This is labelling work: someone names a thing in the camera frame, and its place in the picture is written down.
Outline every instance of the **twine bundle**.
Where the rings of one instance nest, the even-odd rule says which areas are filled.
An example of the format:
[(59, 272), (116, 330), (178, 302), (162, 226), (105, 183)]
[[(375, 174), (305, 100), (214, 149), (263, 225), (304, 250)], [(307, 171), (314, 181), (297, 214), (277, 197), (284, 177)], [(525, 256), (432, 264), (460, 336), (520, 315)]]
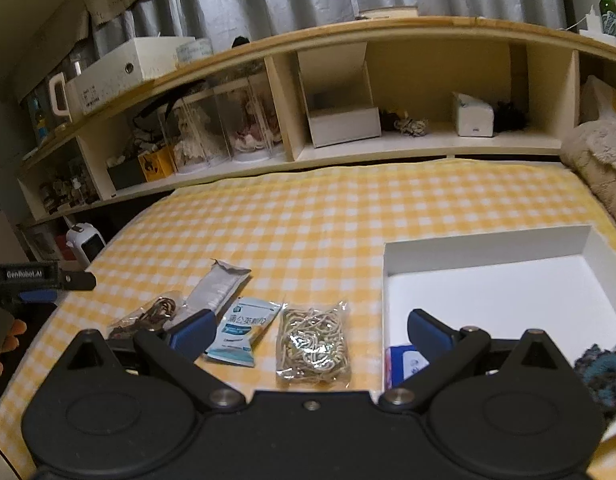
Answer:
[(287, 380), (333, 382), (350, 373), (341, 307), (285, 308), (278, 336), (278, 375)]

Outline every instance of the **green glass bottle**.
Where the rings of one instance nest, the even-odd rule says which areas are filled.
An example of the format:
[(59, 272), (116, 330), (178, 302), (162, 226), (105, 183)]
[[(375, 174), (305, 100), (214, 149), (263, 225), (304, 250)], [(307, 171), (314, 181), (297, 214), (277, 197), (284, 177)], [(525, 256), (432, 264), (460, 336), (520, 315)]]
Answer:
[(599, 10), (601, 11), (602, 30), (605, 34), (616, 37), (616, 3), (614, 0), (601, 0)]

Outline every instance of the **bed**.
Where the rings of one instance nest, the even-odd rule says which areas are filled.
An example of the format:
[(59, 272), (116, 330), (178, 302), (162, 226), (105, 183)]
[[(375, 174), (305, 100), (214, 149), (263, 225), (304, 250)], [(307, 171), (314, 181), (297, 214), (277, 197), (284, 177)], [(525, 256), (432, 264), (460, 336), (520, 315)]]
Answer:
[[(176, 190), (141, 213), (90, 270), (93, 292), (70, 293), (0, 400), (0, 449), (25, 478), (34, 464), (21, 414), (83, 328), (110, 322), (166, 290), (188, 294), (212, 258), (252, 269), (244, 294), (350, 305), (351, 388), (382, 389), (381, 287), (391, 240), (592, 224), (616, 251), (616, 225), (589, 189), (559, 166), (444, 159), (325, 168), (223, 180)], [(256, 368), (208, 364), (246, 396), (275, 388), (277, 322), (256, 347)], [(590, 473), (616, 479), (616, 437)]]

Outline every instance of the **medicine packet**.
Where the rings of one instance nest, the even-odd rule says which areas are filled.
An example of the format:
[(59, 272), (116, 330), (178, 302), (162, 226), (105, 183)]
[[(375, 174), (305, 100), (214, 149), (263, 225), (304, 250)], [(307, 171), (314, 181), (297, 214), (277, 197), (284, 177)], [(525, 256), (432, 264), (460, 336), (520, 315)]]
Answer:
[(177, 311), (177, 315), (169, 319), (163, 327), (168, 330), (204, 308), (217, 315), (250, 277), (250, 272), (250, 269), (215, 260), (208, 273), (199, 280), (184, 305)]
[(253, 367), (252, 345), (281, 307), (281, 304), (257, 298), (239, 298), (224, 314), (206, 355), (217, 361)]

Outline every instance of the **yellow box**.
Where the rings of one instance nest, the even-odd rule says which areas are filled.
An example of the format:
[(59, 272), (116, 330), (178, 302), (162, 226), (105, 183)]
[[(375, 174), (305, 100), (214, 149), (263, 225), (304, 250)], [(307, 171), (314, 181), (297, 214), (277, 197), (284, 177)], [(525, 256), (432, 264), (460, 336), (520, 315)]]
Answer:
[(175, 172), (172, 169), (172, 159), (170, 158), (168, 146), (160, 149), (158, 152), (140, 155), (139, 164), (142, 167), (147, 182), (166, 178)]

